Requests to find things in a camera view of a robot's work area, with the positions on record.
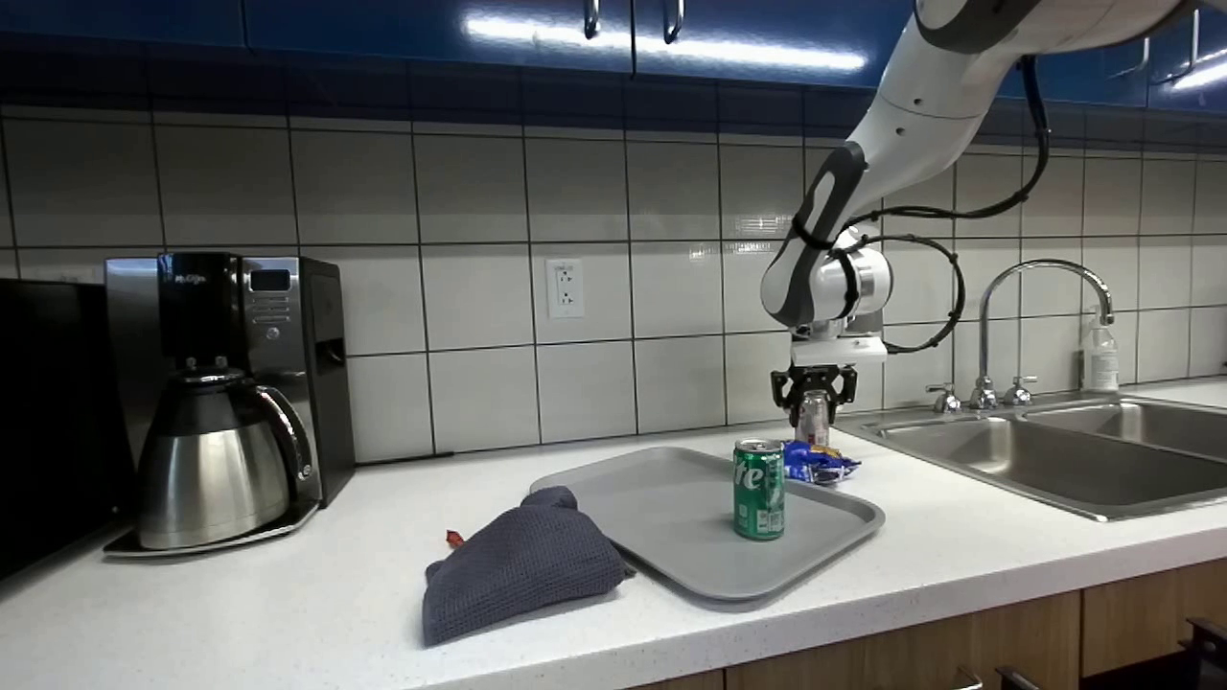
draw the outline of stainless steel sink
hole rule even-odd
[[[1095,522],[1227,493],[1227,415],[1085,404],[1026,415],[859,420],[847,433]]]

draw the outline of green soda can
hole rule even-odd
[[[732,525],[742,540],[773,540],[781,519],[781,457],[761,442],[737,442],[732,450]]]

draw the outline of kitchen counter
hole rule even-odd
[[[1137,396],[1227,406],[1227,379]],[[761,428],[365,466],[301,533],[176,565],[82,547],[0,590],[0,685],[632,685],[1227,554],[1227,503],[1085,522],[834,433],[887,508],[874,540],[754,607],[636,576],[423,649],[427,565],[548,471],[648,446],[727,457]]]

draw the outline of white tile wall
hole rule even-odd
[[[636,433],[632,340],[548,346],[542,368],[542,442]]]
[[[163,240],[291,244],[287,129],[156,128]]]
[[[19,117],[9,167],[19,244],[160,244],[148,128]]]
[[[785,333],[758,276],[832,148],[811,139],[524,129],[461,124],[253,117],[185,110],[5,110],[0,276],[93,280],[110,254],[160,244],[300,249],[344,273],[361,460],[781,420],[765,370]],[[1022,209],[901,221],[956,240],[966,320],[934,354],[859,365],[845,415],[971,391],[978,303],[1018,257],[1070,257],[1117,296],[1119,379],[1211,377],[1227,361],[1227,156],[1057,148]],[[887,204],[978,208],[1026,172],[974,148]],[[548,262],[584,266],[584,315],[548,310]],[[926,337],[948,269],[889,244],[894,340]],[[1062,273],[994,299],[994,382],[1073,377],[1077,305]]]
[[[520,139],[419,139],[423,240],[524,240]]]
[[[291,129],[300,240],[419,240],[415,139],[388,129]]]

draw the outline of sink faucet handle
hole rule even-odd
[[[1038,377],[1012,377],[1012,387],[1006,391],[1006,406],[1030,406],[1034,396],[1026,391],[1030,382],[1038,382]]]
[[[956,396],[956,382],[926,382],[925,387],[931,398],[931,409],[934,415],[958,415],[961,409],[961,398]]]

